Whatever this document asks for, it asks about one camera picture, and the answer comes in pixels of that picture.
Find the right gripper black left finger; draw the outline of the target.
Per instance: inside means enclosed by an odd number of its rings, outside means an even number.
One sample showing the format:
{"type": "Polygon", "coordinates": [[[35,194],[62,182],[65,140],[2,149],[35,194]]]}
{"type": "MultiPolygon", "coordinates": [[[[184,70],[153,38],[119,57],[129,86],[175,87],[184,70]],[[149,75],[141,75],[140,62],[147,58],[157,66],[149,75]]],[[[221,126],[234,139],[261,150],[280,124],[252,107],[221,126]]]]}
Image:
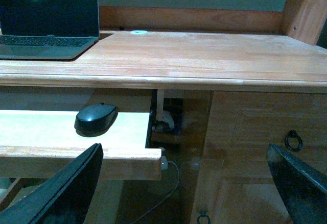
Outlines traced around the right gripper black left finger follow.
{"type": "Polygon", "coordinates": [[[103,149],[95,143],[33,192],[1,212],[1,223],[84,223],[103,149]]]}

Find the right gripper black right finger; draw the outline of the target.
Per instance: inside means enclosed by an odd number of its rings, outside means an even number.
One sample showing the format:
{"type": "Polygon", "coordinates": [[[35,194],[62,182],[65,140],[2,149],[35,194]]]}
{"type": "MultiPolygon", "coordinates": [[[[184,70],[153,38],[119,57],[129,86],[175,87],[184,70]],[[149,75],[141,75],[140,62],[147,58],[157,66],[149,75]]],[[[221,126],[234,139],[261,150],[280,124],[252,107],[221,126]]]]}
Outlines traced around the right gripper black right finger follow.
{"type": "Polygon", "coordinates": [[[273,143],[267,162],[293,223],[326,223],[326,175],[273,143]]]}

